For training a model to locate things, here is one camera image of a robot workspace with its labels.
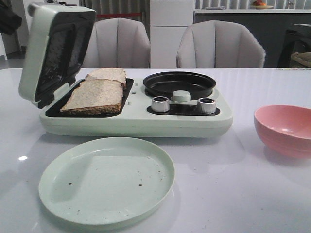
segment gray upholstered chair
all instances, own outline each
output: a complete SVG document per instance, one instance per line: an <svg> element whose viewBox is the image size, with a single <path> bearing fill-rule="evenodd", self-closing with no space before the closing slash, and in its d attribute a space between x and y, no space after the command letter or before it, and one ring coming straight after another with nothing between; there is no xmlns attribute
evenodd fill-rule
<svg viewBox="0 0 311 233"><path fill-rule="evenodd" d="M243 25L211 20L187 27L177 68L262 68L265 50Z"/></svg>
<svg viewBox="0 0 311 233"><path fill-rule="evenodd" d="M94 24L82 68L149 68L149 64L150 41L141 22L113 18Z"/></svg>

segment floor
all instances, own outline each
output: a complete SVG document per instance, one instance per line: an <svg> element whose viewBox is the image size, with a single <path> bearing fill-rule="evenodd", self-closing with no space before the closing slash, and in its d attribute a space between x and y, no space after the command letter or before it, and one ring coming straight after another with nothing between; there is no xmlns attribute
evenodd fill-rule
<svg viewBox="0 0 311 233"><path fill-rule="evenodd" d="M25 53L15 52L7 55L8 60L4 56L0 56L0 69L23 68Z"/></svg>

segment whole wheat bread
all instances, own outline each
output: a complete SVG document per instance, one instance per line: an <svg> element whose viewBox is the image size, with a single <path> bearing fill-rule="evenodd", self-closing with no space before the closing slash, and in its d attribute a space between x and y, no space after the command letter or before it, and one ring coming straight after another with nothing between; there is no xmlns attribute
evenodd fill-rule
<svg viewBox="0 0 311 233"><path fill-rule="evenodd" d="M121 68L101 68L95 69L87 74L85 80L109 79L117 80L122 83L122 87L126 89L126 72Z"/></svg>
<svg viewBox="0 0 311 233"><path fill-rule="evenodd" d="M68 114L117 113L121 110L123 88L116 80L95 79L81 82L60 109Z"/></svg>

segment black non-stick pan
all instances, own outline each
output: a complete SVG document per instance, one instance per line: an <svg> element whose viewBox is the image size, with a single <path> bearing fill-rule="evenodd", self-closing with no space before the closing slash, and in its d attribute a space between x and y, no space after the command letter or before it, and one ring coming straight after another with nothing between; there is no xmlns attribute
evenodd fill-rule
<svg viewBox="0 0 311 233"><path fill-rule="evenodd" d="M189 91L191 100L207 97L216 85L211 77L184 71L170 71L152 74L143 80L146 92L151 96L172 98L177 90Z"/></svg>

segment glossy table surface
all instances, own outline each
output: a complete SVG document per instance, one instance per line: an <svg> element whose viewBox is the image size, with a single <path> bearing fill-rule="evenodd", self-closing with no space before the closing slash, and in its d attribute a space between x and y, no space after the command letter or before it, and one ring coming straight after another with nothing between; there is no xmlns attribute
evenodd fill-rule
<svg viewBox="0 0 311 233"><path fill-rule="evenodd" d="M89 72L77 75L82 79ZM127 69L144 78L160 69ZM234 123L219 138L143 138L172 158L172 191L147 219L121 233L309 233L311 160L267 148L254 111L268 104L311 108L311 70L192 69L211 76L231 106ZM0 232L92 232L68 225L41 203L38 184L58 155L97 139L45 132L37 109L18 95L21 69L0 70Z"/></svg>

